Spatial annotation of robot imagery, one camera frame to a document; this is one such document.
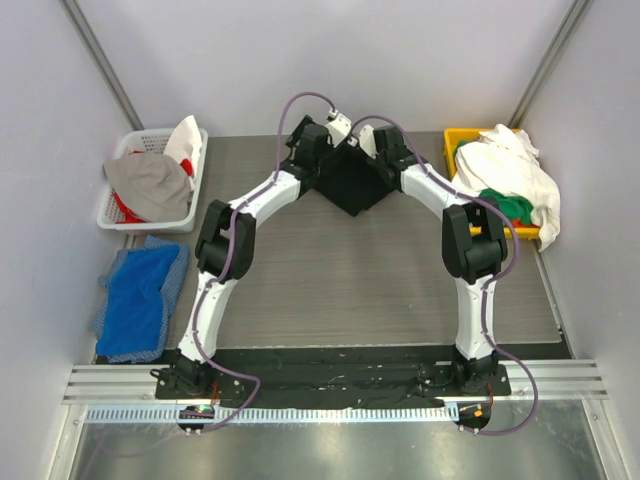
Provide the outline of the black t shirt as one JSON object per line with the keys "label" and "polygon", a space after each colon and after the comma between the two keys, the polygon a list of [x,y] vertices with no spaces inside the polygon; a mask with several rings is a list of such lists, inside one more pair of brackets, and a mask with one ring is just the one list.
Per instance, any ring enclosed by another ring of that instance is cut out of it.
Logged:
{"label": "black t shirt", "polygon": [[348,215],[358,216],[392,192],[369,160],[362,150],[340,145],[323,161],[314,189]]}

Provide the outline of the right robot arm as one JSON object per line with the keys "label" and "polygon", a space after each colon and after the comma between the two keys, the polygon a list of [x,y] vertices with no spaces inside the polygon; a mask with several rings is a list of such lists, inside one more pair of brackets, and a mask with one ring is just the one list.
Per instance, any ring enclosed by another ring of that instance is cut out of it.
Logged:
{"label": "right robot arm", "polygon": [[497,207],[457,191],[410,151],[394,126],[363,127],[359,145],[386,183],[418,200],[441,221],[441,257],[454,278],[458,308],[449,383],[462,394],[475,394],[497,374],[499,365],[493,300],[508,246]]}

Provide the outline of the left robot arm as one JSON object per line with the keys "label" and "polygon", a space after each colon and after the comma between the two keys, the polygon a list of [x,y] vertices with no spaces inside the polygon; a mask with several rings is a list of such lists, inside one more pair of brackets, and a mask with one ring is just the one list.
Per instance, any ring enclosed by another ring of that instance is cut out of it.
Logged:
{"label": "left robot arm", "polygon": [[304,118],[288,138],[289,156],[264,182],[231,202],[210,203],[195,247],[196,298],[169,368],[170,387],[193,399],[211,391],[211,361],[222,317],[235,286],[252,265],[258,228],[315,186],[322,163],[336,152],[351,127],[340,113],[324,125]]}

